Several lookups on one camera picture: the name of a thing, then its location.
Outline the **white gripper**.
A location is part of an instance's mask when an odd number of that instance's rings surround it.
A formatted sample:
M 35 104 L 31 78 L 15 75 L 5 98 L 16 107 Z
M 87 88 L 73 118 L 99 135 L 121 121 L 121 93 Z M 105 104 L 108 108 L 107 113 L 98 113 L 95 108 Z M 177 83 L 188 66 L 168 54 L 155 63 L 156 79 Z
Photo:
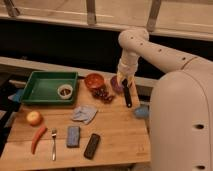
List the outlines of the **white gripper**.
M 128 80 L 128 87 L 131 87 L 134 83 L 134 75 L 138 68 L 137 57 L 125 57 L 122 56 L 119 60 L 117 71 L 117 83 L 122 85 L 124 79 Z

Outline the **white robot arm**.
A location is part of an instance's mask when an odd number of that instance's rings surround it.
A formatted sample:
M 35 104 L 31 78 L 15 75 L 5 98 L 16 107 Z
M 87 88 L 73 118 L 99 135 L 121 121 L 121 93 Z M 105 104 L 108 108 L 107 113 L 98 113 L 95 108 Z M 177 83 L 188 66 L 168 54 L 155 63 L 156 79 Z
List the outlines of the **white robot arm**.
M 152 43 L 145 29 L 118 41 L 118 81 L 133 80 L 140 58 L 164 73 L 149 103 L 152 171 L 213 171 L 213 62 Z

